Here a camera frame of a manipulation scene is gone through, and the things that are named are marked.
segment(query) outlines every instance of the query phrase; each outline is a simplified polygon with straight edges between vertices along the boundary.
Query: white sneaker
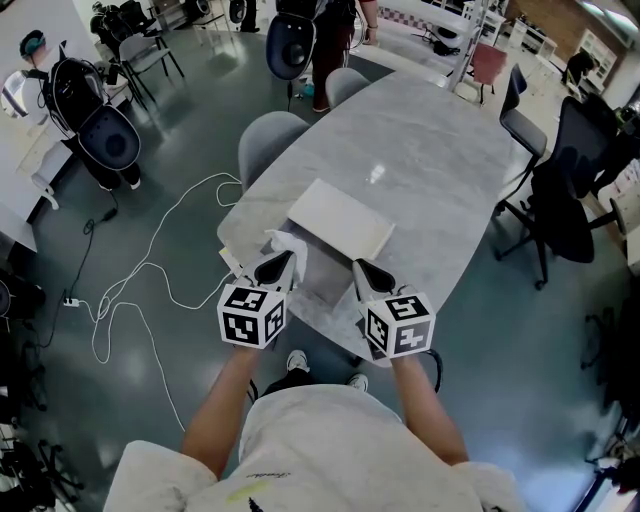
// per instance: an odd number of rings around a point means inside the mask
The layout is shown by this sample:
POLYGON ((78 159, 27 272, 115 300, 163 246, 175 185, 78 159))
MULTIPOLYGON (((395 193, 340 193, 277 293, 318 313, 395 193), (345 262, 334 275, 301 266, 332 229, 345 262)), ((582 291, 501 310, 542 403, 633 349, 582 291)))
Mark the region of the white sneaker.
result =
POLYGON ((290 372, 294 368, 299 368, 309 373, 309 366, 307 366, 307 356, 302 350, 294 350, 287 357, 287 371, 290 372))
POLYGON ((356 373, 349 378, 347 386, 351 386, 352 388, 359 389, 366 393, 367 389, 369 389, 369 379, 364 373, 356 373))

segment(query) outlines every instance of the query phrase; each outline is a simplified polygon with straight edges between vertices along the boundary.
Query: white shelf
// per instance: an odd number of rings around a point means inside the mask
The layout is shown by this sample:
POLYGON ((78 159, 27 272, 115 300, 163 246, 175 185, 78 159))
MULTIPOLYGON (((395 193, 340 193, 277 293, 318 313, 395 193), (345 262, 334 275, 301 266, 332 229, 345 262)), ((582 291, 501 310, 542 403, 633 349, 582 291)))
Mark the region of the white shelf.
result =
POLYGON ((378 5, 413 15, 460 35, 466 34, 470 28, 469 20, 462 16, 420 0, 379 0, 378 5))

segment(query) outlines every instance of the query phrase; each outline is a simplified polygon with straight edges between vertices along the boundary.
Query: marble table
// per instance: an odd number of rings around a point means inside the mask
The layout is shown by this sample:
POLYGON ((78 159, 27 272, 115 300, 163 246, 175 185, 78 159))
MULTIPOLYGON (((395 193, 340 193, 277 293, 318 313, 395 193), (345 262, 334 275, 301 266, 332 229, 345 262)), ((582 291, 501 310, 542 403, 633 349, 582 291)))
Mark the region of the marble table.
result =
MULTIPOLYGON (((218 227, 241 265, 261 254, 316 178, 396 224, 377 258, 439 310, 487 227, 511 139, 490 114, 423 79, 396 71, 312 126, 245 193, 218 227)), ((330 306, 304 283, 289 312, 364 359, 353 284, 330 306)))

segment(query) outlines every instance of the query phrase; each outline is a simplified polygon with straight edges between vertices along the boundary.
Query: gray chair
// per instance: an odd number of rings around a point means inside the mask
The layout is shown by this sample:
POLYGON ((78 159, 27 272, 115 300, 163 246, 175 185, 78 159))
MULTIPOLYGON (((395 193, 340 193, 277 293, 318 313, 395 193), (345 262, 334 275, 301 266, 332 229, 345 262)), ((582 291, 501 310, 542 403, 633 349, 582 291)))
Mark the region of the gray chair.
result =
POLYGON ((242 191, 262 175, 309 124, 289 112, 269 112, 253 121, 240 137, 238 165, 242 191))
POLYGON ((338 68, 327 77, 326 89, 329 106, 336 108, 371 82, 351 68, 338 68))
POLYGON ((536 163, 544 156, 544 152, 547 149, 547 136, 544 132, 516 110, 520 104, 520 95, 526 90, 527 81, 524 79, 524 76, 522 76, 520 66, 516 64, 511 70, 507 95, 505 96, 502 111, 500 112, 500 124, 509 132, 516 142, 524 146, 525 149, 531 153, 531 160, 529 160, 525 168, 524 177, 516 189, 505 197, 505 199, 511 197, 522 187, 536 163))
POLYGON ((120 62, 122 63, 122 67, 127 73, 127 78, 129 81, 137 88, 135 83, 135 79, 138 79, 138 82, 142 86, 142 88, 149 95, 151 100, 155 103, 156 99, 153 97, 147 86, 144 85, 144 82, 140 79, 140 75, 145 71, 149 70, 158 62, 162 62, 162 67, 164 69, 164 74, 169 76, 167 71, 167 65, 164 62, 165 57, 169 57, 173 64, 176 66, 176 69, 180 73, 180 76, 184 78, 184 73, 178 66, 173 53, 169 50, 167 43, 161 37, 144 37, 140 34, 134 34, 132 36, 127 37, 122 43, 120 43, 120 62))

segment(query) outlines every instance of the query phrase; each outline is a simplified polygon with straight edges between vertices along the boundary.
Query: dark pants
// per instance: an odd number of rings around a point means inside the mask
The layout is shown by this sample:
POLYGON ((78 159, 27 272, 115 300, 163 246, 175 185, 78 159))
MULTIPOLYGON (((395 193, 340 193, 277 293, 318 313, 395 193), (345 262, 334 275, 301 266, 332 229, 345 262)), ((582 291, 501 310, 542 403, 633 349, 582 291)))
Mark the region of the dark pants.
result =
POLYGON ((282 391, 283 389, 296 388, 298 386, 309 386, 311 384, 314 384, 314 381, 308 372, 305 372, 300 368, 294 368, 290 372, 287 372, 284 379, 280 379, 279 381, 271 384, 262 396, 267 396, 271 393, 275 393, 276 391, 282 391))
POLYGON ((256 31, 256 0, 245 0, 247 11, 240 25, 240 32, 256 31))
POLYGON ((138 167, 138 164, 135 162, 120 172, 112 171, 111 169, 107 169, 103 165, 100 165, 91 158, 84 149, 82 149, 80 142, 78 142, 77 135, 74 135, 70 139, 63 139, 62 143, 82 161, 84 166, 87 168, 87 171, 89 171, 89 174, 91 174, 91 176, 93 176, 104 188, 109 190, 118 188, 120 186, 120 177, 118 174, 122 174, 122 177, 126 182, 131 185, 138 183, 138 180, 140 179, 140 167, 138 167))
POLYGON ((313 108, 324 110, 329 106, 325 82, 332 71, 342 66, 344 52, 349 48, 353 36, 353 24, 333 25, 318 23, 317 40, 313 48, 313 108))

